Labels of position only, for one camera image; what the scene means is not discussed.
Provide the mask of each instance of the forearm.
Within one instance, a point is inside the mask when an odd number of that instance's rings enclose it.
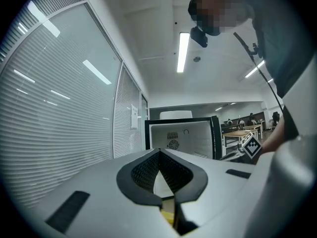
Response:
[[[284,117],[281,117],[275,130],[262,145],[262,152],[275,152],[284,143]]]

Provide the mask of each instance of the window blind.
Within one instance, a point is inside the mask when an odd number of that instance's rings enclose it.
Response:
[[[138,128],[131,128],[131,105],[138,109]],[[113,118],[113,156],[118,158],[141,150],[141,91],[123,67]]]
[[[55,28],[32,32],[0,77],[1,172],[29,207],[83,168],[112,158],[121,61],[85,5],[50,22]]]
[[[62,9],[81,0],[31,0],[45,15],[49,16],[53,12]],[[32,26],[38,23],[38,19],[28,10],[27,4],[22,7],[14,21],[11,23],[5,37],[0,45],[0,63],[16,44],[16,42],[30,30]]]

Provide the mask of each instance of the black cable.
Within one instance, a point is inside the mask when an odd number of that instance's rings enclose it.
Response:
[[[270,87],[272,93],[274,94],[274,97],[279,105],[279,108],[281,109],[282,113],[283,113],[283,109],[282,106],[280,104],[280,102],[278,101],[278,98],[273,90],[273,88],[271,87],[270,83],[268,82],[268,80],[266,79],[266,77],[264,76],[264,74],[262,73],[262,71],[260,70],[260,68],[257,66],[256,62],[254,61],[254,57],[253,55],[256,55],[258,52],[255,50],[254,52],[251,52],[249,50],[248,45],[244,42],[244,40],[242,40],[242,38],[236,33],[234,32],[233,35],[238,39],[238,41],[241,43],[241,45],[243,46],[243,48],[246,50],[246,52],[248,53],[250,59],[252,60],[252,62],[255,64],[256,68],[258,69],[259,73],[261,74],[261,76],[264,78],[264,80],[266,81],[266,83],[268,84],[268,86]]]

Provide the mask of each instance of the linear fluorescent light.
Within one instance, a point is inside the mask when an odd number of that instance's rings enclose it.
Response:
[[[258,67],[255,67],[253,70],[251,70],[251,72],[250,72],[248,75],[246,75],[246,78],[250,77],[250,76],[251,76],[254,72],[256,72],[256,70],[257,70],[258,68],[260,68],[263,64],[264,64],[264,60],[259,63]]]
[[[17,71],[16,69],[13,70],[13,71],[14,71],[14,73],[18,74],[19,76],[25,78],[26,80],[29,80],[29,81],[31,81],[32,83],[35,83],[35,81],[34,81],[32,78],[27,77],[26,75],[22,74],[20,71]]]
[[[65,99],[70,100],[69,97],[67,97],[67,96],[65,96],[65,95],[62,95],[62,94],[60,94],[60,93],[58,93],[58,92],[56,92],[56,91],[51,90],[51,92],[52,92],[52,93],[55,93],[55,94],[57,94],[57,95],[59,95],[59,96],[61,96],[61,97],[63,97],[63,98],[65,98]]]
[[[23,34],[25,34],[25,32],[21,29],[21,27],[18,26],[18,29],[19,29]]]
[[[179,73],[184,72],[188,43],[189,43],[189,33],[180,33],[178,63],[177,63],[177,72]]]
[[[24,92],[24,91],[22,91],[22,90],[20,90],[20,89],[18,89],[18,88],[17,88],[17,90],[18,90],[19,92],[21,92],[21,93],[28,94],[28,93],[26,93],[26,92]]]
[[[22,25],[21,23],[19,23],[19,25],[23,28],[23,30],[24,30],[25,32],[28,31],[28,29],[26,29],[24,25]]]
[[[54,105],[54,106],[58,106],[57,104],[55,104],[55,103],[53,103],[53,102],[49,102],[49,101],[46,101],[47,103],[50,103],[50,104],[52,104],[52,105]]]
[[[111,82],[103,76],[88,60],[83,61],[84,66],[86,66],[94,75],[100,78],[104,83],[110,85]]]
[[[37,8],[33,1],[29,2],[28,9],[32,15],[35,16],[37,20],[41,22],[43,26],[46,27],[55,37],[59,36],[60,31],[58,28],[47,19],[47,17]]]

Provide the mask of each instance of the floor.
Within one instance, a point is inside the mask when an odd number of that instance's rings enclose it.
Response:
[[[266,131],[263,131],[263,139],[260,139],[259,138],[259,141],[261,144],[263,144],[267,138],[272,134],[273,130],[266,130]],[[231,153],[233,152],[234,150],[237,150],[238,149],[238,146],[233,146],[233,147],[230,147],[230,148],[227,148],[226,149],[226,153]]]

